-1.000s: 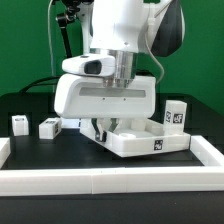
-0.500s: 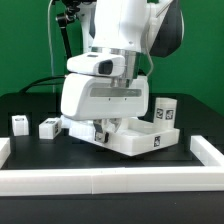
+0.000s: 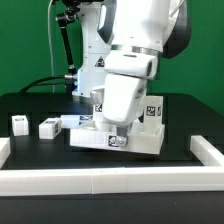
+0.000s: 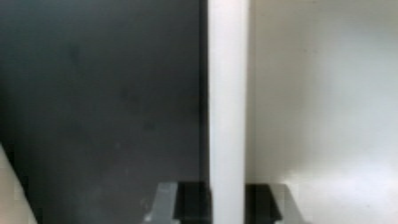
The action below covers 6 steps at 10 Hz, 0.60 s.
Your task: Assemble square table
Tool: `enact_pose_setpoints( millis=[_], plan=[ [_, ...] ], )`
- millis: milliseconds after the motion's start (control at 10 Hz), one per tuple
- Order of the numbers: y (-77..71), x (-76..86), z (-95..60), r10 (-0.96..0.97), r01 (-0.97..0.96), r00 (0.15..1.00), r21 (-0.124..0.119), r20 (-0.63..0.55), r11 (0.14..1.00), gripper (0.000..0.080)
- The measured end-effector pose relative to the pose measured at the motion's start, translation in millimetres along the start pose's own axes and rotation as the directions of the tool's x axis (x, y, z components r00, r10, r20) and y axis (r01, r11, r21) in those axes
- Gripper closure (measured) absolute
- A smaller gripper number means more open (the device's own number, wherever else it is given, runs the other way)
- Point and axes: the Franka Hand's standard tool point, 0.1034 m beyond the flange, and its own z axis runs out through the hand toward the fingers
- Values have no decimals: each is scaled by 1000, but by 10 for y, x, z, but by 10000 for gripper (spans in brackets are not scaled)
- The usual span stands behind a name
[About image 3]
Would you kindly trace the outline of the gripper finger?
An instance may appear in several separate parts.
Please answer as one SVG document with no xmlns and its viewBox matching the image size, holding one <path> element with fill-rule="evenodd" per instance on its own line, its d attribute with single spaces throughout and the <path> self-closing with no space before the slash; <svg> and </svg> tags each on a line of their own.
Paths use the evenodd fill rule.
<svg viewBox="0 0 224 224">
<path fill-rule="evenodd" d="M 119 147 L 125 147 L 128 142 L 128 128 L 117 127 L 116 128 L 116 144 Z"/>
</svg>

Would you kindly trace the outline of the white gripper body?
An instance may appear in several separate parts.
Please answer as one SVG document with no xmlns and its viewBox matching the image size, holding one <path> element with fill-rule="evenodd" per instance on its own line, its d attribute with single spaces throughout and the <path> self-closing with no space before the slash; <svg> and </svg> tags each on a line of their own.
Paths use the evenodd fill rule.
<svg viewBox="0 0 224 224">
<path fill-rule="evenodd" d="M 103 116 L 110 124 L 128 126 L 143 113 L 145 79 L 108 74 L 105 79 Z"/>
</svg>

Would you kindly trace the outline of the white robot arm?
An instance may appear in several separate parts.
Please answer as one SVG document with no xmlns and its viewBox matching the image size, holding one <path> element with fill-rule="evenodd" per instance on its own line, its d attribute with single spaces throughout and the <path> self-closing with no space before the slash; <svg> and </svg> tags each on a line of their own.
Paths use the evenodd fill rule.
<svg viewBox="0 0 224 224">
<path fill-rule="evenodd" d="M 186 0 L 104 0 L 97 35 L 110 47 L 103 72 L 93 59 L 78 72 L 78 93 L 102 106 L 116 128 L 115 145 L 128 144 L 133 122 L 143 114 L 147 83 L 159 58 L 173 58 L 188 45 L 191 27 Z"/>
</svg>

